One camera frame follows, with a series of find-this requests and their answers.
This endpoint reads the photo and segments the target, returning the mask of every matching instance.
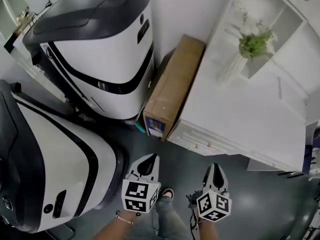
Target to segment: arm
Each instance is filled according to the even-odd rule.
[[[119,216],[133,223],[136,220],[136,213],[132,211],[124,210],[119,213]],[[94,240],[124,240],[131,227],[131,224],[115,217],[108,225],[100,230]]]
[[[200,219],[199,233],[201,240],[219,240],[218,232],[213,222]]]

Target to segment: box label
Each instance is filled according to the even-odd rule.
[[[156,136],[159,138],[163,137],[165,127],[166,127],[166,124],[164,122],[160,122],[148,116],[145,117],[145,121],[146,121],[146,126],[148,128],[150,135]]]

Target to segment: person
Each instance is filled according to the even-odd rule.
[[[174,191],[167,188],[155,205],[159,218],[157,235],[152,212],[137,216],[135,212],[124,210],[94,240],[192,240],[190,231],[173,208],[173,199]],[[200,219],[198,228],[201,240],[219,239],[213,222]]]

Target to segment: foot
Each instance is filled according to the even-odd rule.
[[[169,197],[169,198],[171,198],[171,200],[173,200],[174,199],[174,191],[172,190],[172,188],[166,188],[162,192],[162,196],[163,197]]]

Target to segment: white cabinet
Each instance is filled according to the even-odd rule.
[[[221,87],[216,75],[238,52],[239,4],[248,17],[275,31],[276,53],[249,60],[239,77]],[[227,0],[168,140],[204,156],[242,154],[300,171],[306,125],[320,119],[319,87],[320,38],[295,5],[289,0]]]

